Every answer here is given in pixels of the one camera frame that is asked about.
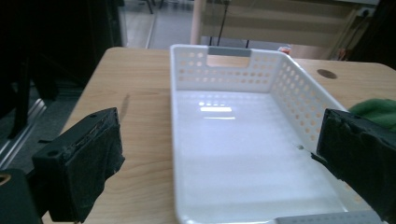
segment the green cloth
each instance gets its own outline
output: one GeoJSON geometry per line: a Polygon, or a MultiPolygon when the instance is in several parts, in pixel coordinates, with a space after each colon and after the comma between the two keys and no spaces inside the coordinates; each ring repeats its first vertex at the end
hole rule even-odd
{"type": "Polygon", "coordinates": [[[371,99],[352,106],[349,112],[396,133],[396,101],[371,99]]]}

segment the white object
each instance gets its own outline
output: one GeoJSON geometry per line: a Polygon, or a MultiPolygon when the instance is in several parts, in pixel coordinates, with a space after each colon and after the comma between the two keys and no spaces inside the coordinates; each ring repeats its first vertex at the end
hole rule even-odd
{"type": "Polygon", "coordinates": [[[171,69],[181,223],[265,223],[370,209],[310,158],[325,108],[345,109],[291,57],[175,45],[171,69]],[[208,54],[249,57],[249,63],[209,66],[208,54]]]}

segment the light wood surface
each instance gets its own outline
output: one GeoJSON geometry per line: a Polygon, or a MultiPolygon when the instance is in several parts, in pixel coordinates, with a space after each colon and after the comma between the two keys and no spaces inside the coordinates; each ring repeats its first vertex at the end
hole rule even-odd
{"type": "MultiPolygon", "coordinates": [[[[373,97],[396,100],[396,72],[385,65],[296,61],[346,108],[373,97]],[[321,77],[318,69],[338,78],[321,77]]],[[[177,223],[167,50],[109,49],[64,130],[92,112],[114,106],[126,161],[107,180],[85,223],[177,223]]],[[[51,223],[48,216],[44,220],[51,223]]]]}

